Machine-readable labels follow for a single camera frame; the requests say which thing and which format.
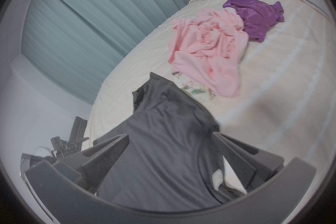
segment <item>teal curtain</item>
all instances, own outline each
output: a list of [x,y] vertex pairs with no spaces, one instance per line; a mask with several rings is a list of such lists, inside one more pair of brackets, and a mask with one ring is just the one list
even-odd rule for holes
[[32,0],[22,53],[49,79],[93,103],[102,82],[184,0]]

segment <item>black garment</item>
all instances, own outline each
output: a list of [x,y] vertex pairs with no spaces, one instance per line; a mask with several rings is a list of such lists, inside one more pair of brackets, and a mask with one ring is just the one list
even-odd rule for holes
[[159,212],[192,211],[228,201],[212,184],[212,174],[220,168],[211,140],[219,126],[212,115],[154,73],[133,96],[133,115],[94,142],[124,133],[130,138],[97,196]]

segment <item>purple garment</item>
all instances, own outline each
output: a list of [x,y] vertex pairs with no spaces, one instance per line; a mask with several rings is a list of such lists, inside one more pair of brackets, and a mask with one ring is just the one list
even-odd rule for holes
[[266,32],[279,21],[284,22],[284,10],[280,2],[269,5],[259,0],[228,0],[223,8],[234,8],[244,21],[244,32],[259,43],[265,40]]

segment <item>garment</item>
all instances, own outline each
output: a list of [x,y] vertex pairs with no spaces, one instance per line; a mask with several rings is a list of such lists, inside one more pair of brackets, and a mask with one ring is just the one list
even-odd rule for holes
[[154,73],[134,96],[134,112],[94,144],[118,134],[129,145],[101,183],[97,196],[129,208],[181,212],[220,205],[212,115],[173,82]]
[[198,100],[199,97],[206,100],[211,100],[215,95],[211,92],[207,86],[199,83],[198,81],[189,78],[181,72],[175,72],[174,84],[181,90],[191,94],[191,97]]
[[269,28],[284,22],[284,10],[278,1],[269,5],[259,0],[228,0],[223,8],[232,7],[244,21],[244,31],[251,40],[263,42]]
[[195,19],[175,19],[168,62],[173,72],[195,79],[213,93],[239,95],[238,62],[248,35],[235,9],[204,9]]

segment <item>bed sheet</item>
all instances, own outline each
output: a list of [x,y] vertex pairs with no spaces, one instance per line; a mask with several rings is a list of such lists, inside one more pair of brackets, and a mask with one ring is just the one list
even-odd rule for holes
[[[83,149],[133,113],[132,92],[152,71],[173,80],[167,62],[172,20],[193,18],[227,0],[195,1],[167,19],[137,45],[105,79],[85,131]],[[240,95],[198,99],[221,132],[285,158],[300,157],[317,167],[316,180],[335,152],[335,27],[305,0],[280,1],[285,22],[270,29],[263,43],[250,41],[239,65]]]

